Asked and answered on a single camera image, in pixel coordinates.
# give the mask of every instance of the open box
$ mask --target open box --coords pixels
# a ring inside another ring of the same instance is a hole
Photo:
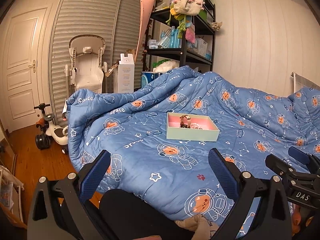
[[[216,142],[220,130],[206,115],[187,114],[191,123],[198,123],[202,129],[180,128],[182,113],[168,113],[167,139]]]

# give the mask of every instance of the mirror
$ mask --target mirror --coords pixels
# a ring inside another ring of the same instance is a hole
[[[15,154],[12,145],[4,131],[0,120],[0,165],[6,167],[13,175],[16,166],[17,155]]]

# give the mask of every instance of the blue gripper pad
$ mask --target blue gripper pad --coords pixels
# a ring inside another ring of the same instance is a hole
[[[288,150],[288,154],[289,156],[291,156],[292,158],[296,159],[298,162],[304,165],[309,164],[310,160],[308,155],[295,147],[290,147]]]
[[[214,149],[211,149],[209,151],[209,165],[213,173],[216,175],[223,191],[226,193],[227,198],[236,201],[239,198],[238,182],[235,180],[234,176],[226,166],[225,163],[227,162],[223,159],[221,155],[221,157],[219,157],[218,154],[220,155],[220,153],[216,152]]]
[[[84,171],[84,178],[80,178],[79,183],[79,199],[82,203],[86,200],[92,198],[94,192],[97,190],[100,182],[102,181],[111,161],[110,152],[103,150],[98,157],[93,161],[93,163],[88,163],[81,171]]]

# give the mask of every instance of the white cardboard box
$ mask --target white cardboard box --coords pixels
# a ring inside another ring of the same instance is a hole
[[[134,60],[133,55],[120,54],[121,60],[114,70],[114,93],[133,93],[134,89]]]

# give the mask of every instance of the silver screw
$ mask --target silver screw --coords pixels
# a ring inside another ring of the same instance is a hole
[[[251,174],[249,172],[245,171],[242,173],[242,176],[244,176],[244,178],[248,179],[251,177]]]
[[[280,181],[280,178],[279,178],[278,176],[273,176],[273,180],[274,180],[275,182],[279,182],[279,181]]]
[[[74,179],[76,174],[74,172],[68,174],[68,179]]]
[[[44,183],[44,182],[45,182],[45,177],[41,177],[41,178],[39,179],[39,182],[40,182],[40,183]]]

